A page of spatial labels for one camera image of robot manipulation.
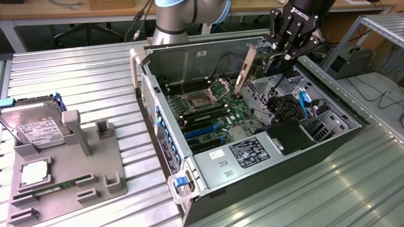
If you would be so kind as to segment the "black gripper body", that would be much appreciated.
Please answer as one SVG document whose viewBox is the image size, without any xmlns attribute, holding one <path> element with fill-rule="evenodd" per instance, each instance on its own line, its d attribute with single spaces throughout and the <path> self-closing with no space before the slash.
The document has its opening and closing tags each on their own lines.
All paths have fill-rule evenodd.
<svg viewBox="0 0 404 227">
<path fill-rule="evenodd" d="M 290 44 L 305 42 L 310 36 L 323 40 L 319 26 L 333 4 L 333 0 L 290 0 L 286 3 L 281 34 Z"/>
</svg>

